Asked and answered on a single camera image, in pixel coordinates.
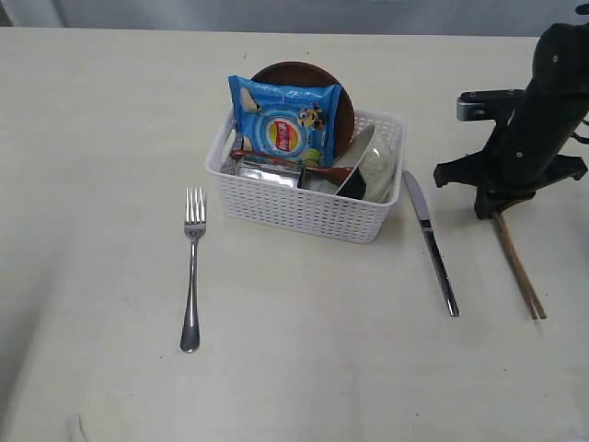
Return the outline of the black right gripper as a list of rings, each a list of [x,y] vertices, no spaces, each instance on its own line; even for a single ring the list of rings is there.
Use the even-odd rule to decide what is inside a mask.
[[[508,121],[495,122],[489,139],[476,153],[440,163],[433,171],[442,188],[460,183],[477,189],[477,219],[493,219],[534,198],[559,181],[580,180],[588,171],[581,157],[560,153],[588,113],[588,93],[548,93],[536,80]]]

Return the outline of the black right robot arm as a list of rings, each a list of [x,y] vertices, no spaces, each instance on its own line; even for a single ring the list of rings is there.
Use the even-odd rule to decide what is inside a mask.
[[[544,187],[580,180],[588,167],[561,149],[587,113],[588,28],[554,24],[537,42],[526,88],[464,92],[457,98],[461,122],[495,126],[479,152],[437,165],[435,184],[475,187],[476,216],[491,219]]]

